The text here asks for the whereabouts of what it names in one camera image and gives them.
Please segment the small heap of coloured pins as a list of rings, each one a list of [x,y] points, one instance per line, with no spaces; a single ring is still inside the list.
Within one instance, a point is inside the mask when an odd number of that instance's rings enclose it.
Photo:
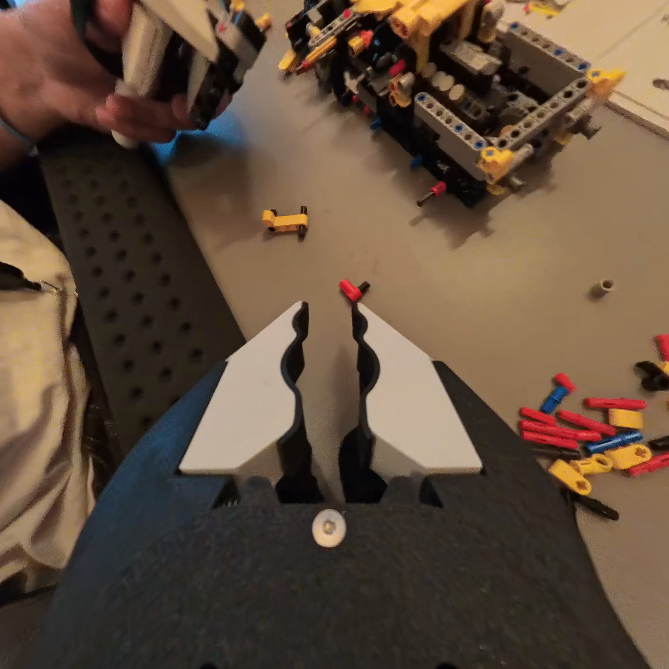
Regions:
[[[618,522],[617,510],[592,496],[590,479],[613,472],[638,478],[668,468],[668,434],[647,439],[644,411],[648,400],[631,397],[585,397],[582,408],[601,417],[562,407],[577,391],[564,373],[538,409],[518,411],[518,434],[539,460],[572,508]]]

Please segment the open instruction booklet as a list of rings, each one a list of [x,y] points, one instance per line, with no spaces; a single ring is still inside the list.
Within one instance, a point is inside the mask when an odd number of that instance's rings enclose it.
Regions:
[[[509,1],[519,21],[604,70],[626,75],[609,106],[668,138],[667,1]]]

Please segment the grey desk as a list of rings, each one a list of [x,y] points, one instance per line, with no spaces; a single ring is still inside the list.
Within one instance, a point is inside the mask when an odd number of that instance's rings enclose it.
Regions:
[[[283,80],[284,24],[299,1],[251,1],[268,42],[207,133],[156,147],[191,233],[250,339],[298,300],[310,305],[299,386],[314,459],[341,497],[337,453],[356,424],[356,346],[339,281],[368,281],[364,305],[446,363],[517,430],[566,373],[585,397],[648,400],[647,439],[668,434],[668,393],[644,393],[634,364],[668,333],[668,141],[600,109],[525,186],[473,209],[357,110],[321,97],[312,76]],[[305,239],[271,233],[265,209],[308,209]],[[596,299],[593,287],[615,281]]]

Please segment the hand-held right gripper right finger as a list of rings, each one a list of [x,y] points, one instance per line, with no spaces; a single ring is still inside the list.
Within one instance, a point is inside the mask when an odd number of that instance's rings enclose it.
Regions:
[[[359,427],[378,475],[479,474],[482,461],[436,362],[361,303],[353,305]]]

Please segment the person's left forearm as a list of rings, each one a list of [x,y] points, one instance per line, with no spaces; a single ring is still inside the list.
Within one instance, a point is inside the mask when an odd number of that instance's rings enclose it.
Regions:
[[[34,147],[34,143],[31,140],[17,138],[4,129],[1,129],[1,171],[29,157]]]

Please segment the white t-shirt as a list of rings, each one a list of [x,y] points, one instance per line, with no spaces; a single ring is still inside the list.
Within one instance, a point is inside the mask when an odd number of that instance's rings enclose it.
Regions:
[[[1,203],[1,261],[39,289],[1,291],[1,602],[52,585],[94,509],[82,443],[89,386],[65,255]]]

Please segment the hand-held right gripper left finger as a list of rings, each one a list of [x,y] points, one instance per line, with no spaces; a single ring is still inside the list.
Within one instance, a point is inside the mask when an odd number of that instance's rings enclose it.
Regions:
[[[308,325],[308,303],[298,301],[226,360],[181,474],[282,477],[309,461],[297,385]]]

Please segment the person's left hand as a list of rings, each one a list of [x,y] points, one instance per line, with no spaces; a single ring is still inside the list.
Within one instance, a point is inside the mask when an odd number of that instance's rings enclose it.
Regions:
[[[1,115],[36,144],[68,124],[148,143],[193,128],[182,96],[125,98],[115,87],[76,33],[69,1],[1,12]]]

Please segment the black toy beam with holes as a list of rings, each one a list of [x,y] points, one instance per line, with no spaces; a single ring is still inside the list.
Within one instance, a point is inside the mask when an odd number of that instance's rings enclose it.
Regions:
[[[240,11],[234,13],[230,19],[239,29],[241,29],[246,37],[248,37],[253,46],[259,50],[259,54],[262,51],[263,46],[266,43],[266,36],[262,29],[260,29],[250,17],[250,15],[245,11]],[[227,63],[228,67],[233,76],[233,96],[241,88],[244,83],[245,76],[247,72],[253,67],[254,62],[244,62],[239,60],[234,53],[230,52],[226,47],[222,46],[218,42],[219,46],[219,57],[223,58]]]

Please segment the blue wristband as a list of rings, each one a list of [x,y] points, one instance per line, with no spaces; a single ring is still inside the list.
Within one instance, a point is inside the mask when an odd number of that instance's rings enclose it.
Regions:
[[[8,137],[11,137],[15,142],[21,143],[25,149],[25,153],[27,153],[29,156],[35,156],[38,154],[36,143],[31,138],[26,137],[24,134],[21,134],[21,132],[15,130],[2,116],[1,128]]]

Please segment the partly built yellow toy car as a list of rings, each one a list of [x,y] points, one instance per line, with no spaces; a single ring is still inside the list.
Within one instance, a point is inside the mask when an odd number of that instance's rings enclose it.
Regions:
[[[286,22],[285,79],[312,72],[364,112],[436,184],[473,208],[523,180],[554,143],[590,139],[626,72],[604,70],[529,26],[500,29],[505,1],[305,1]]]

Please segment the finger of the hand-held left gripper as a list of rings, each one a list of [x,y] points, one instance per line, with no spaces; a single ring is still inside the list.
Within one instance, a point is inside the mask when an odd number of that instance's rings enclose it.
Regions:
[[[206,130],[233,96],[233,76],[228,63],[210,62],[200,53],[191,60],[187,82],[187,116],[197,130]]]
[[[212,16],[205,1],[141,1],[210,62],[219,57]]]

